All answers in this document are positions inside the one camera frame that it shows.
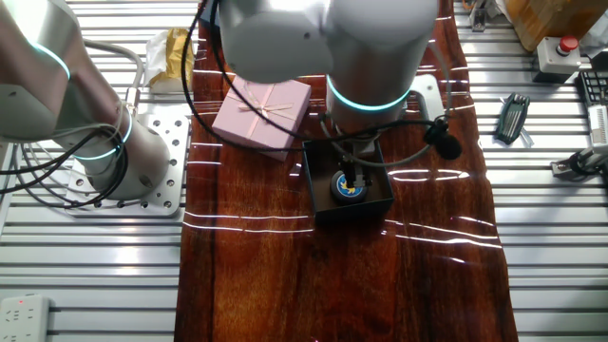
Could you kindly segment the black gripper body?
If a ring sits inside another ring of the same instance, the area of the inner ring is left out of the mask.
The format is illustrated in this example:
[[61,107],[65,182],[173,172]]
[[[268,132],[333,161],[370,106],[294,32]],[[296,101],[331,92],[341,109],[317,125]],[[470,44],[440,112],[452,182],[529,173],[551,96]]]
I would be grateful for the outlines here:
[[338,146],[342,148],[341,159],[344,162],[374,162],[376,141],[376,136],[365,136],[339,142]]

